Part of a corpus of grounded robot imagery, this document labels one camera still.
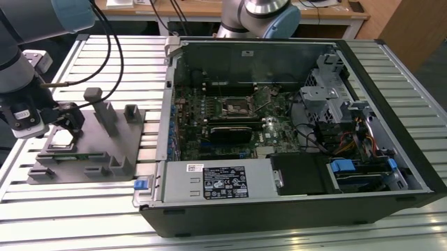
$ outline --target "metal bracket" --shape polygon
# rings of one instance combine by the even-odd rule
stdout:
[[[179,37],[167,37],[165,41],[165,55],[166,56],[174,56],[179,50],[181,47],[181,41]]]

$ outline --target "wire bundle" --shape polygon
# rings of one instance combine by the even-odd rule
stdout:
[[[98,22],[103,28],[103,31],[105,31],[105,35],[106,35],[106,42],[107,42],[107,53],[106,53],[106,56],[105,56],[105,60],[102,62],[102,65],[99,66],[99,68],[97,69],[97,71],[86,78],[83,78],[82,80],[79,81],[75,81],[75,82],[71,82],[71,83],[66,83],[66,86],[71,86],[71,85],[77,85],[77,84],[81,84],[83,82],[86,82],[87,80],[90,80],[99,72],[101,70],[103,69],[106,63],[107,63],[107,60],[109,60],[109,57],[110,57],[110,50],[111,50],[111,42],[110,42],[110,38],[109,38],[109,33],[111,34],[113,36],[113,39],[115,41],[115,46],[117,46],[117,52],[119,54],[119,74],[117,76],[117,80],[115,80],[115,83],[114,83],[114,86],[113,88],[110,89],[109,93],[97,101],[94,102],[87,102],[79,106],[75,106],[67,110],[63,110],[62,113],[67,113],[70,110],[74,110],[74,109],[81,109],[83,107],[87,107],[98,102],[102,102],[105,101],[110,96],[111,94],[114,93],[119,83],[121,83],[121,80],[122,80],[122,75],[123,75],[123,55],[122,55],[122,48],[121,48],[121,43],[119,43],[119,40],[117,38],[117,35],[115,35],[115,32],[111,28],[111,25],[110,25],[110,22],[107,21],[102,11],[99,10],[99,8],[97,7],[95,3],[94,3],[94,0],[90,0],[90,5],[91,5],[91,9],[93,9],[93,13],[94,15],[97,16],[97,19],[98,19]]]

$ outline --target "white sticker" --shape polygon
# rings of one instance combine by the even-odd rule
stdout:
[[[242,51],[242,55],[241,56],[253,56],[254,52],[253,51]]]
[[[186,172],[201,172],[202,164],[186,164]]]
[[[18,111],[13,114],[15,119],[25,119],[30,116],[29,110]]]
[[[134,14],[147,14],[147,15],[153,15],[154,12],[134,12]]]

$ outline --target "open computer tower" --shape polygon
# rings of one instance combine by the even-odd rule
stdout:
[[[342,40],[169,43],[155,175],[133,197],[159,236],[373,223],[444,196]]]

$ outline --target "robotic arm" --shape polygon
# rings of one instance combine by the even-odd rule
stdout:
[[[75,104],[53,100],[17,46],[93,26],[90,1],[0,0],[0,119],[15,138],[41,136],[49,123],[71,133],[81,129]],[[300,11],[289,0],[224,0],[217,36],[288,38],[298,21]]]
[[[17,46],[75,33],[93,24],[87,0],[0,0],[0,118],[15,138],[42,135],[47,123],[75,130],[83,121],[78,110],[58,117],[59,110],[75,105],[54,102]]]
[[[300,17],[289,0],[224,0],[217,37],[289,38]]]

